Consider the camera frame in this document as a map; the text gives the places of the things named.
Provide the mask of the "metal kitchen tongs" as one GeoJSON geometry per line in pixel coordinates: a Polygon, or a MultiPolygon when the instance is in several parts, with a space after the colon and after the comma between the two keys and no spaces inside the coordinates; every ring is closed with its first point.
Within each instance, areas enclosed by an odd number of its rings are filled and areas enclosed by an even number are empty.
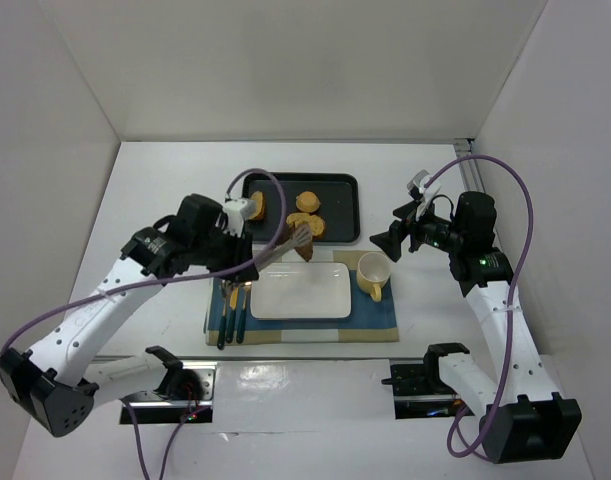
{"type": "MultiPolygon", "coordinates": [[[[259,254],[254,258],[256,274],[250,279],[250,282],[259,278],[259,273],[272,263],[278,261],[283,255],[296,248],[301,248],[310,243],[313,238],[311,227],[307,222],[294,228],[289,237],[281,245],[273,248],[268,253],[259,254]]],[[[244,286],[247,280],[222,280],[220,291],[224,298],[229,297],[237,288],[244,286]]]]}

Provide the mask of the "brown croissant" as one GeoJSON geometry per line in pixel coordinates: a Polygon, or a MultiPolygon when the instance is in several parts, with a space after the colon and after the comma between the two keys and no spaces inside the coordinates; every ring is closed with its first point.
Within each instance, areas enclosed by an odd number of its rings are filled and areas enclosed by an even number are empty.
{"type": "Polygon", "coordinates": [[[302,260],[309,262],[314,250],[311,228],[306,224],[287,227],[281,234],[278,245],[283,249],[284,254],[294,251],[302,260]]]}

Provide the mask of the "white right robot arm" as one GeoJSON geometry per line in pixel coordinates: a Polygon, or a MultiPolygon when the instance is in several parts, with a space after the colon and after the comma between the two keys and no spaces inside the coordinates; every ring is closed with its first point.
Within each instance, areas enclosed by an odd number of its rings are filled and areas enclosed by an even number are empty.
{"type": "Polygon", "coordinates": [[[461,343],[433,344],[424,356],[425,378],[457,394],[462,414],[478,421],[476,451],[494,464],[561,458],[581,422],[579,404],[566,399],[544,368],[523,315],[514,272],[494,245],[497,212],[492,197],[460,195],[453,215],[436,215],[433,195],[410,193],[394,210],[389,229],[370,240],[392,261],[427,245],[447,253],[452,277],[483,331],[497,377],[491,379],[461,343]]]}

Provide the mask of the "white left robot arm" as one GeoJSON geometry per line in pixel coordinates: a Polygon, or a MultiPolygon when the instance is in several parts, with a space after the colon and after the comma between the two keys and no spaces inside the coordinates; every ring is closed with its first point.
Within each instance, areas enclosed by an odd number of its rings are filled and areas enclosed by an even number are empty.
{"type": "Polygon", "coordinates": [[[0,355],[0,379],[12,400],[52,436],[79,428],[92,410],[137,392],[173,398],[198,377],[161,346],[94,365],[99,351],[149,299],[192,266],[209,277],[255,280],[246,222],[254,201],[186,196],[174,215],[136,232],[96,291],[76,302],[60,325],[21,352],[0,355]]]}

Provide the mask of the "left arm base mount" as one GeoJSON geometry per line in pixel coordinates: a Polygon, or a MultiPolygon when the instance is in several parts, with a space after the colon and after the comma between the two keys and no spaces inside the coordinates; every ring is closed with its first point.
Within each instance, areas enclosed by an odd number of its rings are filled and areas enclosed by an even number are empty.
{"type": "Polygon", "coordinates": [[[177,424],[188,414],[190,424],[212,422],[217,364],[187,361],[184,367],[193,374],[185,374],[170,396],[143,391],[127,397],[140,425],[177,424]]]}

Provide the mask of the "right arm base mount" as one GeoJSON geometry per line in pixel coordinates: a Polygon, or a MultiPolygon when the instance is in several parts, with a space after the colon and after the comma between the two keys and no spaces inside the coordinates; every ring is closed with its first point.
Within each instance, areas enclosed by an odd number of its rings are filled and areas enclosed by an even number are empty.
{"type": "Polygon", "coordinates": [[[397,420],[454,417],[464,405],[449,387],[429,382],[421,360],[391,360],[389,377],[381,384],[392,390],[397,420]]]}

